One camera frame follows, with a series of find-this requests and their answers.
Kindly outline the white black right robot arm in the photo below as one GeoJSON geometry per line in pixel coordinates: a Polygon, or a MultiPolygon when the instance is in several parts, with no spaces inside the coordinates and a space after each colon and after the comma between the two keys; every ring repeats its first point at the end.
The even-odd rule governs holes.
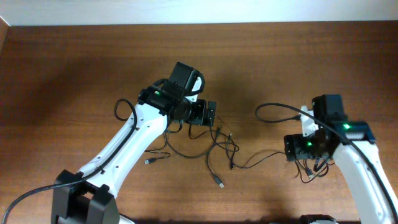
{"type": "Polygon", "coordinates": [[[379,157],[376,139],[364,121],[332,121],[304,127],[284,137],[288,161],[310,178],[323,175],[333,161],[349,187],[362,223],[397,223],[397,197],[379,157]]]}

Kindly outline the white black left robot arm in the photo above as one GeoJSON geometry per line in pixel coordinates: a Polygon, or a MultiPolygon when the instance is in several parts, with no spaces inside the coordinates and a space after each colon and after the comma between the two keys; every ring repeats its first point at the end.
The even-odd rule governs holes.
{"type": "Polygon", "coordinates": [[[51,223],[133,223],[116,205],[119,190],[144,151],[172,121],[211,127],[216,102],[175,84],[143,89],[122,128],[89,163],[73,174],[63,170],[53,191],[51,223]]]}

